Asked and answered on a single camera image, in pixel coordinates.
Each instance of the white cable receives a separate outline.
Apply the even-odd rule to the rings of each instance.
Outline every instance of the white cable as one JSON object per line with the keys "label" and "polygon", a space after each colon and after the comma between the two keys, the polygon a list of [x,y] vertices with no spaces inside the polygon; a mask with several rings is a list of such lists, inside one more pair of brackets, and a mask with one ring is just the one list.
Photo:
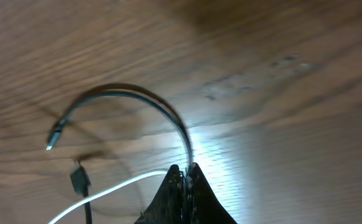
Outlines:
{"label": "white cable", "polygon": [[133,178],[130,178],[128,180],[125,180],[123,182],[121,182],[120,184],[117,184],[113,187],[110,187],[106,190],[103,190],[101,192],[98,192],[97,194],[91,195],[89,197],[84,198],[83,200],[78,201],[77,203],[73,204],[71,207],[65,209],[63,212],[59,213],[55,218],[53,218],[51,221],[48,222],[48,224],[54,224],[56,223],[59,219],[61,219],[62,217],[64,217],[66,214],[68,214],[69,212],[73,211],[74,209],[76,209],[77,207],[79,207],[80,205],[84,205],[87,202],[90,202],[92,200],[95,200],[97,198],[100,198],[104,195],[107,195],[111,192],[114,192],[115,190],[118,190],[121,187],[124,187],[126,185],[129,185],[135,181],[141,180],[143,178],[146,177],[150,177],[153,175],[161,175],[161,174],[166,174],[167,170],[154,170],[154,171],[150,171],[150,172],[146,172],[144,174],[140,174],[138,176],[135,176]]}

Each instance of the cable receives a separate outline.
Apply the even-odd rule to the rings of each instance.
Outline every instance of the cable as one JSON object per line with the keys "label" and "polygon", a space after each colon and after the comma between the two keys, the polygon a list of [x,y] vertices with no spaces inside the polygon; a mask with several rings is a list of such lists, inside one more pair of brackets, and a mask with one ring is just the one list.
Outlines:
{"label": "cable", "polygon": [[[88,197],[88,188],[83,189],[83,197]],[[89,202],[84,204],[84,213],[86,214],[86,224],[93,224],[93,216],[91,214],[91,205]]]}
{"label": "cable", "polygon": [[69,116],[76,108],[78,108],[80,105],[82,105],[83,103],[85,103],[89,100],[92,100],[94,98],[101,97],[101,96],[125,96],[125,97],[129,97],[129,98],[135,98],[135,99],[141,100],[141,101],[147,103],[148,105],[151,105],[154,108],[156,108],[157,110],[159,110],[166,118],[168,118],[171,121],[171,123],[175,126],[176,130],[179,132],[180,137],[183,140],[183,143],[184,143],[184,146],[185,146],[185,149],[187,152],[188,164],[189,165],[192,164],[192,159],[193,159],[192,144],[189,140],[187,130],[185,129],[185,126],[183,125],[179,115],[171,108],[167,108],[170,112],[166,111],[158,103],[156,103],[155,101],[153,101],[151,99],[148,99],[147,97],[145,97],[143,95],[129,92],[129,91],[120,91],[120,90],[101,91],[99,93],[94,93],[91,95],[81,95],[81,97],[76,99],[76,101],[74,103],[72,103],[68,107],[68,109],[64,112],[62,117],[53,125],[51,132],[49,134],[49,137],[47,139],[46,150],[51,150],[51,148],[54,147],[55,143],[58,141],[58,139],[61,135],[63,127],[67,123]]}
{"label": "cable", "polygon": [[48,222],[48,224],[54,224],[56,223],[59,219],[61,219],[62,217],[64,217],[66,214],[68,214],[69,212],[73,211],[74,209],[76,209],[77,207],[79,207],[80,205],[83,205],[87,202],[90,202],[94,199],[100,198],[104,195],[107,195],[111,192],[114,192],[115,190],[118,190],[121,187],[124,187],[126,185],[129,185],[131,183],[134,183],[135,181],[141,180],[143,178],[146,177],[151,177],[153,175],[161,175],[161,174],[165,174],[166,175],[167,170],[154,170],[154,171],[150,171],[150,172],[146,172],[140,175],[137,175],[131,179],[125,180],[123,182],[121,182],[120,184],[117,184],[113,187],[110,187],[106,190],[103,190],[101,192],[98,192],[97,194],[91,195],[89,197],[86,197],[80,201],[78,201],[77,203],[74,203],[72,206],[68,207],[67,209],[65,209],[63,212],[59,213],[56,217],[54,217],[51,221]]}

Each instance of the wooden table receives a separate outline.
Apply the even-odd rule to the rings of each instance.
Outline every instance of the wooden table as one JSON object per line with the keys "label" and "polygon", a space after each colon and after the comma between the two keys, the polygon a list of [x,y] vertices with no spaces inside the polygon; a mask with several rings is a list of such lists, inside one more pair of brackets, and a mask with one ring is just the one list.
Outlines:
{"label": "wooden table", "polygon": [[[52,151],[47,133],[81,92],[124,82],[163,96],[238,223],[362,223],[362,1],[0,0],[0,223],[46,223],[141,172],[185,167],[154,109],[99,98]],[[92,203],[133,223],[163,176]],[[80,208],[59,223],[83,223]]]}

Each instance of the wooden surface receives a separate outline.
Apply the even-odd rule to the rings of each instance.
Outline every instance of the wooden surface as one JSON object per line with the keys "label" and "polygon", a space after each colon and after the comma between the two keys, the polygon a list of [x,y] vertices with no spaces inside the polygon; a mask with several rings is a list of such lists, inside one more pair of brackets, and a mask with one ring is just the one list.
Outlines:
{"label": "wooden surface", "polygon": [[[166,98],[238,223],[362,223],[362,1],[0,0],[0,223],[46,223],[91,192],[171,164],[181,142],[154,109],[100,98],[53,151],[45,138],[79,93],[133,83]],[[162,176],[92,203],[132,223]],[[59,223],[83,223],[83,209]]]}

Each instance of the wood grain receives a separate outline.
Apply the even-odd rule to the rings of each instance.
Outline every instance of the wood grain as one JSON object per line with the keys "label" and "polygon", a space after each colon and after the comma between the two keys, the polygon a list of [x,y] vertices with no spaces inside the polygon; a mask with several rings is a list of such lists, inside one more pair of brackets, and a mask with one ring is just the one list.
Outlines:
{"label": "wood grain", "polygon": [[[128,82],[166,98],[238,223],[362,223],[362,1],[0,0],[0,223],[46,223],[76,202],[72,159],[97,192],[186,157],[146,105],[81,92]],[[132,223],[162,177],[92,203]],[[82,223],[83,209],[59,223]]]}

